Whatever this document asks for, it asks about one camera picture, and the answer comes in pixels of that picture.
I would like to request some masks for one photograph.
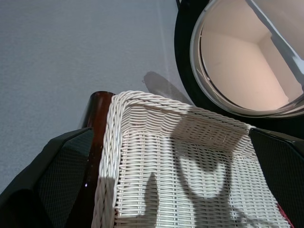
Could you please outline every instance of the wicker basket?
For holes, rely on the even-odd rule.
[[[114,96],[92,227],[289,227],[250,128],[157,95]]]

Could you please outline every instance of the round mirror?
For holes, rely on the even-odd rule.
[[[286,8],[293,21],[284,21]],[[210,1],[190,47],[192,71],[205,95],[243,116],[301,114],[304,34],[295,26],[302,20],[296,11],[286,0]]]

